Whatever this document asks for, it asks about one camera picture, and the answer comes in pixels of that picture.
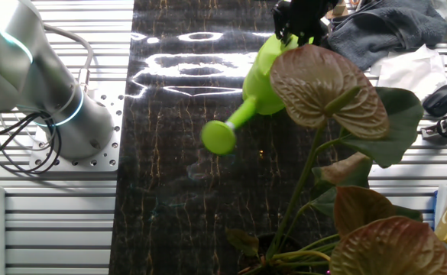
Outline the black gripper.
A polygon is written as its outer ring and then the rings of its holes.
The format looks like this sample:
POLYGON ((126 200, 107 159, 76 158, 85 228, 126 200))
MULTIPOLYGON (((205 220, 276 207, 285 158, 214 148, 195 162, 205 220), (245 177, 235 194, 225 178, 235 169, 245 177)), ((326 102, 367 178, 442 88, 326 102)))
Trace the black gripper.
POLYGON ((291 33, 299 37, 299 47, 314 44, 315 37, 326 33, 321 19, 337 4, 338 0, 279 1, 272 8, 276 38, 288 44, 291 33))

